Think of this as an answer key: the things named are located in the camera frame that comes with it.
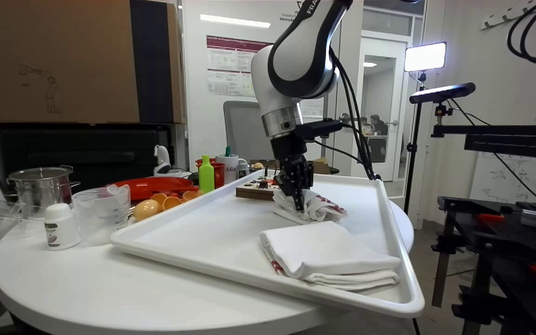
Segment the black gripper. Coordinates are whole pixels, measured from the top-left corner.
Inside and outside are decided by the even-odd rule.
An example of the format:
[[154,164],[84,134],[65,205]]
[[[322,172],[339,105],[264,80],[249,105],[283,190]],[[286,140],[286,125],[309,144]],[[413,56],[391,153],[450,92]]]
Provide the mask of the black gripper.
[[313,187],[313,166],[305,161],[305,140],[288,134],[272,140],[273,157],[279,166],[277,183],[285,194],[300,194]]

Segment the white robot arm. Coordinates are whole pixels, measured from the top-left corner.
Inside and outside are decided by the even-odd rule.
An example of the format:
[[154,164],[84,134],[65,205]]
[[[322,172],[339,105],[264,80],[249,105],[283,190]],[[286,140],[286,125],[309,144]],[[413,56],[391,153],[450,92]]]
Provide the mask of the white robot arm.
[[292,23],[251,60],[251,82],[264,133],[279,164],[286,196],[313,187],[298,103],[327,94],[337,79],[331,40],[353,0],[303,0]]

